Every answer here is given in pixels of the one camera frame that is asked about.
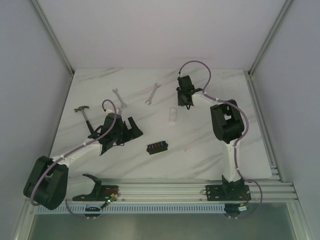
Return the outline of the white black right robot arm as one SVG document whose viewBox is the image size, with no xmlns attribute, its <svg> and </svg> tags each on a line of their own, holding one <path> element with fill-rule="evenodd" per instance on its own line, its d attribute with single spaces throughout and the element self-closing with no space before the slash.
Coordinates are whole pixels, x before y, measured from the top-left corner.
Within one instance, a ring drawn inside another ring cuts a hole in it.
<svg viewBox="0 0 320 240">
<path fill-rule="evenodd" d="M 245 125 L 237 102 L 233 99 L 221 101 L 207 96 L 201 88 L 195 88 L 191 78 L 186 75 L 178 77 L 177 100 L 178 105 L 190 109 L 191 106 L 210 109 L 212 129 L 215 137 L 221 141 L 223 156 L 222 183 L 206 187 L 209 201 L 244 201 L 250 199 L 249 187 L 239 175 L 239 164 L 235 158 L 239 157 L 235 143 L 245 131 Z"/>
</svg>

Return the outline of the black fuse box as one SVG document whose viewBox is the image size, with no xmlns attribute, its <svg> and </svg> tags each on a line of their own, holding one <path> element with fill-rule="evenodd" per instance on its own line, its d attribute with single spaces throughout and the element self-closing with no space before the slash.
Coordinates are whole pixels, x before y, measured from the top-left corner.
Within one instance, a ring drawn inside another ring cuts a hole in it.
<svg viewBox="0 0 320 240">
<path fill-rule="evenodd" d="M 146 151 L 150 154 L 150 155 L 154 155 L 157 153 L 161 153 L 164 151 L 168 150 L 168 144 L 166 141 L 160 141 L 160 142 L 156 142 L 156 143 L 152 143 L 149 144 L 146 148 Z"/>
</svg>

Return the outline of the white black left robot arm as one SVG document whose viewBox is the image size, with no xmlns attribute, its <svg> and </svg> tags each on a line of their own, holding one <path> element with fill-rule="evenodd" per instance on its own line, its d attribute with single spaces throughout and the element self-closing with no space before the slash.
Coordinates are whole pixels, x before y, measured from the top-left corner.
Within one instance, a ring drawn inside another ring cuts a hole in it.
<svg viewBox="0 0 320 240">
<path fill-rule="evenodd" d="M 75 173 L 76 168 L 143 135 L 132 117 L 124 121 L 114 113 L 107 114 L 97 129 L 91 125 L 88 128 L 90 135 L 75 150 L 55 157 L 41 156 L 35 161 L 23 189 L 23 195 L 35 206 L 54 210 L 66 199 L 105 200 L 102 180 L 90 173 Z"/>
</svg>

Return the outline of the clear fuse box cover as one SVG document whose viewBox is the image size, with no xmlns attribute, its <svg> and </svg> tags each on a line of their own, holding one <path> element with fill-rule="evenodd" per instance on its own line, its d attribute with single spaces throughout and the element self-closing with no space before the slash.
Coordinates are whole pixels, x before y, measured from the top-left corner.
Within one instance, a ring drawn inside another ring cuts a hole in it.
<svg viewBox="0 0 320 240">
<path fill-rule="evenodd" d="M 177 108 L 176 107 L 170 107 L 169 108 L 168 123 L 170 125 L 175 125 L 176 122 L 177 122 Z"/>
</svg>

